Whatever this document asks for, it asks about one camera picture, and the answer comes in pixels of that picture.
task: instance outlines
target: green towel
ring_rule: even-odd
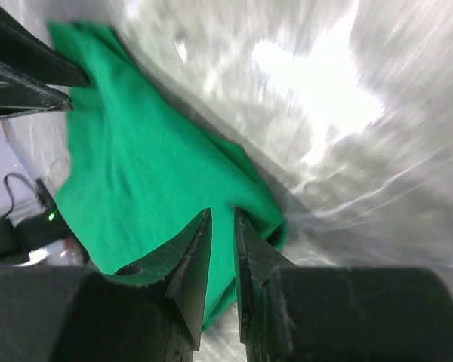
[[[204,328],[235,300],[233,206],[277,247],[284,222],[243,149],[172,109],[107,26],[49,30],[55,48],[84,68],[67,115],[71,175],[56,195],[70,228],[104,273],[148,254],[211,208],[213,238]]]

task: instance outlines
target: folded green fabric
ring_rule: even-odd
[[[284,223],[243,149],[172,109],[107,26],[49,26],[55,48],[91,86],[71,89],[67,115],[71,175],[56,194],[71,229],[104,273],[156,249],[201,209],[213,239],[204,328],[235,299],[233,206],[277,247]]]

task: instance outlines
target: gray surface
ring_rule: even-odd
[[[43,39],[44,18],[112,9],[142,65],[256,162],[291,226],[289,259],[425,265],[453,291],[453,0],[75,3],[12,14]],[[63,116],[11,124],[58,187]],[[195,359],[245,359],[234,309]]]

